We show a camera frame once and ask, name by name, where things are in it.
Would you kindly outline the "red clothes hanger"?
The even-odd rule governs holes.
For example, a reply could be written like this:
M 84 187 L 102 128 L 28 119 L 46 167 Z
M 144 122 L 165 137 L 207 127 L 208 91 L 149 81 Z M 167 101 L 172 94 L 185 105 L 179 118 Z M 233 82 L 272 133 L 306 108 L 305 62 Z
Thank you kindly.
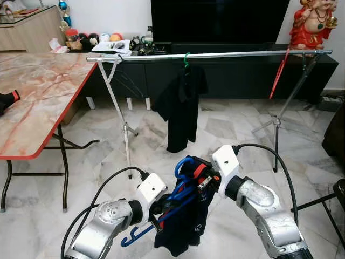
M 285 64 L 287 62 L 287 59 L 288 59 L 288 55 L 290 54 L 290 49 L 287 49 L 286 52 L 285 52 L 285 55 L 284 55 L 284 58 L 281 62 L 281 64 L 279 64 L 279 67 L 278 67 L 278 71 L 276 73 L 276 76 L 274 77 L 274 81 L 273 81 L 273 86 L 271 88 L 271 91 L 270 91 L 270 94 L 269 94 L 269 99 L 273 99 L 273 96 L 274 96 L 274 92 L 276 91 L 276 88 L 278 87 L 278 83 L 279 83 L 279 79 L 281 77 L 281 74 L 283 72 L 283 69 L 285 67 Z

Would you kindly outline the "black printed t-shirt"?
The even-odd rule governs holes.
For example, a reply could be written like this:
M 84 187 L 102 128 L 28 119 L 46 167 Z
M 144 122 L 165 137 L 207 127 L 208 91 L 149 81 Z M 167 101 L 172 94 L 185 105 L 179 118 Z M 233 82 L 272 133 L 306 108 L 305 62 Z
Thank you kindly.
M 155 99 L 153 111 L 168 123 L 166 151 L 178 153 L 196 141 L 199 96 L 209 91 L 200 66 L 184 67 Z

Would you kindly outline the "black television console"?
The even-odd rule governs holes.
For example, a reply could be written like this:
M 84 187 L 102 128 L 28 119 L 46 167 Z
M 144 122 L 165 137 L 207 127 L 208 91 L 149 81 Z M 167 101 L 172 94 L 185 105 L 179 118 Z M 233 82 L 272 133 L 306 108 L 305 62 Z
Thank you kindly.
M 204 69 L 209 91 L 203 99 L 268 99 L 284 55 L 237 58 L 188 59 L 190 66 Z M 143 64 L 147 96 L 154 100 L 183 69 L 183 59 L 125 61 Z M 288 55 L 273 99 L 288 99 L 311 58 Z

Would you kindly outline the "brown cardboard box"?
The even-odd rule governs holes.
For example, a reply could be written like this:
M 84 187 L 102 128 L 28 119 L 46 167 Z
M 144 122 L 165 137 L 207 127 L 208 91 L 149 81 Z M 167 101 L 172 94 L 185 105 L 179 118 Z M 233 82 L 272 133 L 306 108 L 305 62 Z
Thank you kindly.
M 63 116 L 61 125 L 66 126 L 69 125 L 76 115 L 76 113 L 79 111 L 81 104 L 84 102 L 83 97 L 77 97 L 69 106 L 69 108 L 66 111 L 66 114 Z

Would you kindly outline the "silver metal clothes rack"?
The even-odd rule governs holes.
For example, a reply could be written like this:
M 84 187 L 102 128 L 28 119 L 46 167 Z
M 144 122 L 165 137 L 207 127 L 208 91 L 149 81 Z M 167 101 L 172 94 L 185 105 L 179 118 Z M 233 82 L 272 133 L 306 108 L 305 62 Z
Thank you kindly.
M 271 55 L 285 55 L 286 50 L 264 50 L 264 51 L 254 51 L 254 52 L 224 52 L 224 53 L 199 53 L 199 54 L 190 54 L 187 57 L 188 59 L 204 59 L 204 58 L 237 58 L 237 57 L 259 57 L 259 56 L 271 56 Z M 306 78 L 313 70 L 313 67 L 315 66 L 317 60 L 326 54 L 333 53 L 333 50 L 290 50 L 290 54 L 297 55 L 300 54 L 303 56 L 303 58 L 307 54 L 312 54 L 314 58 L 308 64 L 308 66 L 304 66 L 302 69 L 302 75 L 300 78 L 300 81 L 296 84 L 294 90 L 291 92 L 291 95 L 288 97 L 288 101 L 286 103 L 288 104 L 302 85 L 304 84 L 304 81 L 306 81 Z M 125 56 L 121 57 L 119 56 L 112 56 L 112 57 L 91 57 L 87 58 L 87 62 L 96 62 L 100 71 L 101 75 L 105 81 L 106 88 L 108 89 L 108 93 L 110 94 L 111 100 L 114 104 L 114 107 L 116 109 L 116 112 L 119 115 L 119 119 L 122 122 L 122 132 L 123 132 L 123 139 L 124 139 L 124 146 L 125 146 L 125 154 L 126 154 L 126 160 L 129 166 L 132 165 L 132 161 L 130 158 L 130 141 L 129 141 L 129 133 L 133 133 L 133 135 L 138 136 L 138 131 L 131 128 L 128 124 L 128 121 L 124 119 L 124 116 L 122 114 L 122 111 L 120 109 L 120 106 L 118 104 L 118 101 L 116 100 L 116 97 L 114 95 L 113 89 L 111 87 L 111 81 L 114 77 L 114 71 L 116 70 L 116 67 L 120 62 L 125 61 L 155 61 L 155 60 L 173 60 L 173 59 L 183 59 L 184 54 L 165 54 L 165 55 L 136 55 L 136 56 Z

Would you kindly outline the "black soundbar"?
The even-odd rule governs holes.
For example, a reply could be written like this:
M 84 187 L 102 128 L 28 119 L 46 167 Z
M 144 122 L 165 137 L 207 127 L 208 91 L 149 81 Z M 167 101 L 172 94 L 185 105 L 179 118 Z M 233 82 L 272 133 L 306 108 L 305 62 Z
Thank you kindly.
M 269 50 L 273 43 L 233 44 L 233 43 L 172 43 L 168 54 L 186 53 L 224 53 L 224 52 L 254 52 Z

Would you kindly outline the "black flat screen television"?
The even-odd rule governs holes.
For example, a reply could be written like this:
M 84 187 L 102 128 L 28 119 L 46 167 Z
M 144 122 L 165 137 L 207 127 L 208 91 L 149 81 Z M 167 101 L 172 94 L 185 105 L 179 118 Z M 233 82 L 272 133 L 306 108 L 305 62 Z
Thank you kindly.
M 155 42 L 276 42 L 290 0 L 150 0 Z

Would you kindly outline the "white paper stack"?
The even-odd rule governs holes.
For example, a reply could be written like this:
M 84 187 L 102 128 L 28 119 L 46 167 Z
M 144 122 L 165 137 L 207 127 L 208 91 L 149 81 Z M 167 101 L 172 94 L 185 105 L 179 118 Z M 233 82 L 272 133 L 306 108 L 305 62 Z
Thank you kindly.
M 128 39 L 116 42 L 100 42 L 94 46 L 91 51 L 103 54 L 120 54 L 122 56 L 129 56 L 132 54 L 130 50 L 130 40 Z

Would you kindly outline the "marble pattern folding table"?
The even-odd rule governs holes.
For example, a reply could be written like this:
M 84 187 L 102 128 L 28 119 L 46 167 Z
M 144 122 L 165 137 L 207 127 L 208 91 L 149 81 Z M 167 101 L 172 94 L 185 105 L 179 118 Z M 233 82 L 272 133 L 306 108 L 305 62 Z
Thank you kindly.
M 0 197 L 0 213 L 6 210 L 6 195 L 12 177 L 13 160 L 32 160 L 58 140 L 64 171 L 37 173 L 37 176 L 64 178 L 62 205 L 67 212 L 69 166 L 66 151 L 85 149 L 96 143 L 76 145 L 63 136 L 64 116 L 71 108 L 96 68 L 89 53 L 0 53 L 0 94 L 15 94 L 19 99 L 0 114 L 0 160 L 8 167 Z

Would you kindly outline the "black plush toy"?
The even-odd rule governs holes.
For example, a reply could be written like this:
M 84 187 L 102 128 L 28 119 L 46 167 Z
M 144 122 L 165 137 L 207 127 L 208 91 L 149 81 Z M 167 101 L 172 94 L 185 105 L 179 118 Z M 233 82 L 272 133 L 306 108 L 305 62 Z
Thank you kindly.
M 100 42 L 100 34 L 99 33 L 79 33 L 78 34 L 79 43 L 82 46 L 82 50 L 86 52 L 91 52 L 91 50 L 96 47 L 96 45 Z

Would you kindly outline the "red laughing Buddha statue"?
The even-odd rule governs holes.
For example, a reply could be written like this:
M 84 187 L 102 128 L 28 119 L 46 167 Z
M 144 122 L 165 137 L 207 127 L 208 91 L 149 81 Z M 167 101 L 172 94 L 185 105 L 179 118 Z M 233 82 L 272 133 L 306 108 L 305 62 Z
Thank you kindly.
M 322 50 L 323 41 L 337 27 L 337 0 L 300 0 L 290 35 L 290 50 Z

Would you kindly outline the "black garment red cuff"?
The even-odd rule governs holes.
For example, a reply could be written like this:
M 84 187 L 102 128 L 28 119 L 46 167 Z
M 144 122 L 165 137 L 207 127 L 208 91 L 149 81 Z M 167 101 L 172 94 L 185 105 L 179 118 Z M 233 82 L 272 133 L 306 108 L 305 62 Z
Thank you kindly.
M 19 91 L 14 90 L 7 94 L 0 94 L 0 116 L 15 102 L 20 101 Z

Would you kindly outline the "pink tissue pack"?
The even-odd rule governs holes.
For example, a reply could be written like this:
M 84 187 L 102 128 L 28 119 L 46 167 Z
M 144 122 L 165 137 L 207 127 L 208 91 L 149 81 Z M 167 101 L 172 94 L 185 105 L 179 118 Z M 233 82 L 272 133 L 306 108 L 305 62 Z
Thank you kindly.
M 52 38 L 49 41 L 49 47 L 51 53 L 67 53 L 70 51 L 69 47 L 66 45 L 61 45 L 57 38 Z

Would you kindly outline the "light wooden cabinet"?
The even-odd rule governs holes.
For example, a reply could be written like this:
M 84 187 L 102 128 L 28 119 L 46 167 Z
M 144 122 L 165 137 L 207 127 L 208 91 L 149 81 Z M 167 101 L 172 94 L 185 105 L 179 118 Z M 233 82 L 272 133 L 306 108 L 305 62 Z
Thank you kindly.
M 60 28 L 62 21 L 59 8 L 52 5 L 17 22 L 0 24 L 0 52 L 50 52 L 49 42 L 54 38 L 65 45 L 66 37 Z

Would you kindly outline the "grey wall power strip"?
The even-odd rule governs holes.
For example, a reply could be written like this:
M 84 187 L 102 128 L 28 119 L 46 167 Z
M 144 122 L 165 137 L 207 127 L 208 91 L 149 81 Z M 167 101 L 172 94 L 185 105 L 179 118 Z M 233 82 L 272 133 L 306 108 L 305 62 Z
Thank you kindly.
M 337 112 L 342 105 L 343 97 L 325 94 L 325 96 L 320 96 L 317 103 L 317 109 L 321 111 Z

